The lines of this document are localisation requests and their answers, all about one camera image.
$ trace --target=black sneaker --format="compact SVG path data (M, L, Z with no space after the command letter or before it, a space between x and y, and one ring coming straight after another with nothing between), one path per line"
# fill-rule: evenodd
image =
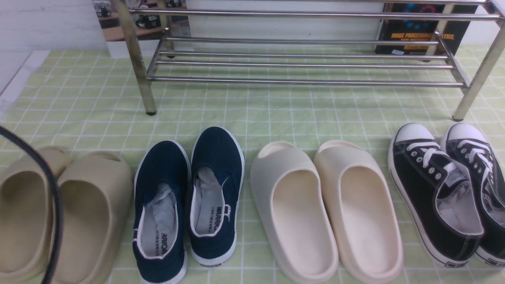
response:
M189 237L193 258L203 266L219 266L235 250L244 169L242 149L228 130L210 127L200 134L191 158Z
M475 127L457 123L441 141L442 150L470 171L485 234L476 255L505 266L505 181L493 149Z
M415 123L391 141L388 167L428 255L445 267L468 263L484 234L468 170Z

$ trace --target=blue canvas shoe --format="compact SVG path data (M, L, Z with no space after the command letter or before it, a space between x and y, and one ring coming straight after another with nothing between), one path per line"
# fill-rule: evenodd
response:
M203 266L219 266L231 257L237 243L244 154L228 130L210 127L200 134L191 160L191 253Z
M135 176L133 253L142 283L179 283L187 270L183 202L191 170L184 149L162 141Z

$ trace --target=cream slide sandal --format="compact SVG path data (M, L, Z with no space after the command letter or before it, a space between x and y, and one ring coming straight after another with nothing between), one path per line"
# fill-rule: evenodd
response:
M93 152L58 180L63 239L54 282L103 283L116 260L133 197L133 175L123 158Z
M63 148L37 151L56 178L70 164ZM46 177L23 156L0 176L0 283L22 282L46 268L52 230L53 195Z
M302 284L328 280L338 252L310 158L289 142L269 143L252 164L250 183L282 272Z
M403 247L377 162L358 146L333 140L319 147L314 164L346 269L368 284L395 279L403 268Z

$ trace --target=white rubber toe cap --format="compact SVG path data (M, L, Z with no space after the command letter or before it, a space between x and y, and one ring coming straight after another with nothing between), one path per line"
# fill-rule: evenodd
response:
M487 140L484 138L482 133L480 133L480 131L473 125L467 123L456 123L451 126L447 139L476 139L487 143Z
M415 139L435 139L430 131L421 124L409 123L401 127L396 135L395 142Z

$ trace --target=shoe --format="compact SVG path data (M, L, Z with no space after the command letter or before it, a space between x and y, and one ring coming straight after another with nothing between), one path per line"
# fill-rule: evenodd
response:
M138 166L133 253L143 284L177 284L186 274L184 198L190 171L186 152L170 140L154 145Z
M275 263L300 284L327 281L338 266L335 236L316 167L285 141L265 145L252 163L251 192Z
M402 126L391 141L388 168L427 254L449 268L468 263L484 229L467 168L415 123Z
M245 160L233 135L207 128L193 149L193 190L189 196L191 254L203 266L228 260L237 243L237 210Z
M367 284L393 281L403 269L403 246L377 162L358 146L333 140L319 147L314 165L345 268Z
M477 257L492 266L505 266L505 181L491 145L472 125L456 123L445 133L441 146L472 177L485 231Z
M54 284L103 283L121 244L133 193L131 168L120 156L93 152L58 179L63 238Z
M63 148L37 150L56 179L70 164ZM30 156L0 176L0 283L28 280L47 267L53 230L53 195Z

